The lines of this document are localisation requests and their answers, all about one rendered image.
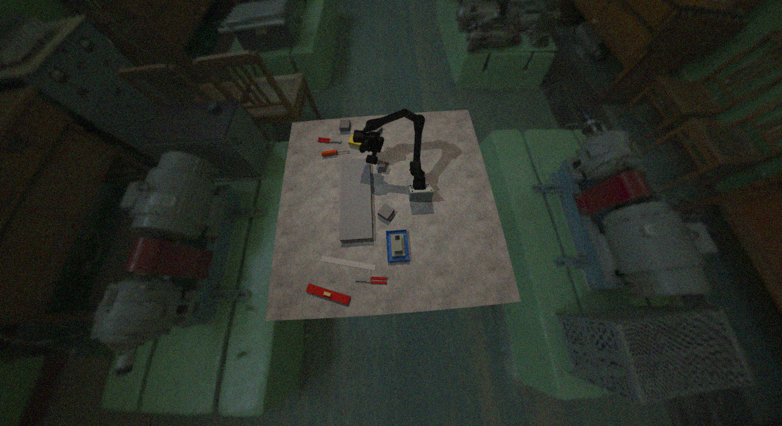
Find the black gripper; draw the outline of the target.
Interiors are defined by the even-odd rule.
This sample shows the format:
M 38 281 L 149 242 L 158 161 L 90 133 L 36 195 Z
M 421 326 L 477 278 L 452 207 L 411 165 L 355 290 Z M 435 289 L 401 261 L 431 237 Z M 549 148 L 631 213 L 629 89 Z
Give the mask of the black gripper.
M 375 155 L 377 154 L 377 152 L 381 152 L 382 145 L 384 143 L 384 138 L 379 137 L 378 140 L 379 140 L 379 142 L 377 144 L 375 144 L 375 145 L 369 145 L 368 144 L 368 147 L 370 148 L 370 151 L 373 152 L 373 153 L 372 154 L 368 154 L 368 156 L 366 157 L 365 161 L 367 163 L 371 163 L 371 164 L 376 164 L 377 163 L 378 158 Z

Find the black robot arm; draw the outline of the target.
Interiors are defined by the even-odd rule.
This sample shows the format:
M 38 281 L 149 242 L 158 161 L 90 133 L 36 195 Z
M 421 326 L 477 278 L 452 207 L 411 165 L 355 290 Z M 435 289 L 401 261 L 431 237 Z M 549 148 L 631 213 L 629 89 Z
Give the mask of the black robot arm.
M 411 174 L 414 176 L 413 188 L 426 189 L 425 188 L 425 172 L 421 168 L 421 144 L 422 144 L 422 129 L 425 123 L 425 118 L 421 114 L 414 114 L 406 108 L 401 109 L 393 114 L 386 115 L 381 119 L 371 119 L 365 124 L 363 130 L 354 130 L 354 142 L 360 144 L 359 152 L 370 152 L 369 145 L 375 145 L 379 142 L 380 133 L 374 133 L 373 130 L 382 127 L 384 123 L 394 122 L 395 120 L 406 119 L 414 122 L 414 159 L 410 162 Z M 369 133 L 371 131 L 371 133 Z M 368 142 L 364 142 L 368 139 Z

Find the red flat bar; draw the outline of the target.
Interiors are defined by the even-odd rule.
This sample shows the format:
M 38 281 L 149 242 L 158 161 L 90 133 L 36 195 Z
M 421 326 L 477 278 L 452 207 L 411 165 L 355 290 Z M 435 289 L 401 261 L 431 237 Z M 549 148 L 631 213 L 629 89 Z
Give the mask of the red flat bar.
M 338 301 L 339 303 L 343 303 L 343 304 L 348 304 L 350 299 L 349 296 L 343 295 L 342 293 L 336 293 L 334 292 L 334 290 L 328 290 L 311 284 L 308 285 L 305 291 L 309 293 L 314 293 L 315 295 L 318 295 L 320 297 L 325 297 L 325 298 L 332 299 L 334 301 Z

